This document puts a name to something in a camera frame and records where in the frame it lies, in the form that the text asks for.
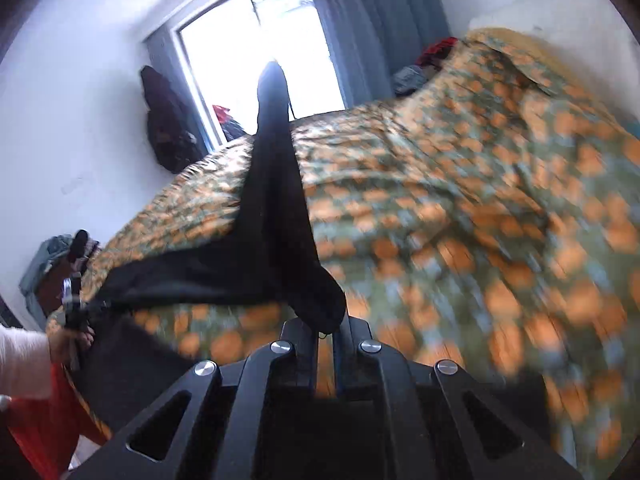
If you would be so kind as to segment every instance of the bed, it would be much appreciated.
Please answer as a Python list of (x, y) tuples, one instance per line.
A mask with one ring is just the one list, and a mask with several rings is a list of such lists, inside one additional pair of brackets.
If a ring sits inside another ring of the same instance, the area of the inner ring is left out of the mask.
[[(632, 119), (616, 95), (594, 95), (513, 28), (470, 31), (405, 100), (295, 122), (293, 145), (348, 313), (423, 364), (450, 358), (489, 382), (539, 371), (554, 447), (600, 480), (640, 430), (640, 140), (604, 104)], [(162, 190), (92, 259), (83, 299), (113, 269), (225, 236), (251, 149), (236, 142)], [(243, 358), (290, 316), (280, 303), (173, 304), (133, 319), (178, 374)], [(334, 394), (330, 349), (323, 339), (318, 396)]]

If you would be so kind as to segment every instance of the black backpack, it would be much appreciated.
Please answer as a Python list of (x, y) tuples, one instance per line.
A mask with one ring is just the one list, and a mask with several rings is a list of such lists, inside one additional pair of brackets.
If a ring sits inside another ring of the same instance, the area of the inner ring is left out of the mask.
[(180, 173), (198, 162), (204, 153), (196, 137), (188, 131), (189, 110), (171, 89), (169, 81), (152, 67), (140, 71), (146, 104), (146, 135), (158, 163), (172, 173)]

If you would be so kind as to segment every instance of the red clothing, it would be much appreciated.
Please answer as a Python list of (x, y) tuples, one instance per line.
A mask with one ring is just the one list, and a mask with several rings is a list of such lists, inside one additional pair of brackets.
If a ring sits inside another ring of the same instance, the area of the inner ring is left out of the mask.
[(229, 108), (225, 108), (220, 105), (211, 105), (211, 106), (213, 108), (213, 111), (216, 113), (216, 117), (218, 118), (218, 122), (220, 122), (220, 124), (226, 123), (229, 119), (232, 118), (227, 113), (229, 111)]
[(58, 480), (71, 462), (80, 435), (99, 445), (106, 439), (80, 405), (60, 365), (50, 366), (50, 385), (49, 399), (13, 399), (7, 426), (42, 479)]
[(458, 38), (454, 38), (451, 36), (450, 38), (445, 38), (444, 40), (439, 41), (438, 43), (433, 43), (432, 45), (425, 48), (420, 57), (415, 62), (418, 66), (440, 66), (442, 60), (446, 59), (449, 55), (451, 49), (458, 42)]

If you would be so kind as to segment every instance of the window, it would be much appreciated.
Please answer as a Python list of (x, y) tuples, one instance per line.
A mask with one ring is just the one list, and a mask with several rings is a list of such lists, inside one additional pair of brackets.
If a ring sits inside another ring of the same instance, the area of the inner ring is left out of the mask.
[(344, 108), (313, 0), (225, 0), (179, 31), (193, 76), (212, 106), (249, 134), (257, 83), (272, 59), (283, 68), (297, 118)]

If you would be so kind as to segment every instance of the silver screw head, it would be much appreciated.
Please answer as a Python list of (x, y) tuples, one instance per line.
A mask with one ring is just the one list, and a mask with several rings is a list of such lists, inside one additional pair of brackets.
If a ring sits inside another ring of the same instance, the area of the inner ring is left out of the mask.
[(375, 354), (382, 350), (382, 343), (375, 341), (375, 339), (365, 339), (360, 343), (360, 348), (362, 348), (362, 351), (367, 354)]
[(211, 375), (216, 371), (216, 364), (213, 361), (200, 361), (193, 369), (196, 375), (204, 377), (205, 375)]
[(289, 341), (274, 341), (271, 343), (271, 351), (274, 354), (286, 354), (291, 350), (291, 343)]
[(453, 375), (458, 371), (458, 365), (449, 359), (443, 359), (436, 364), (438, 370), (445, 375)]

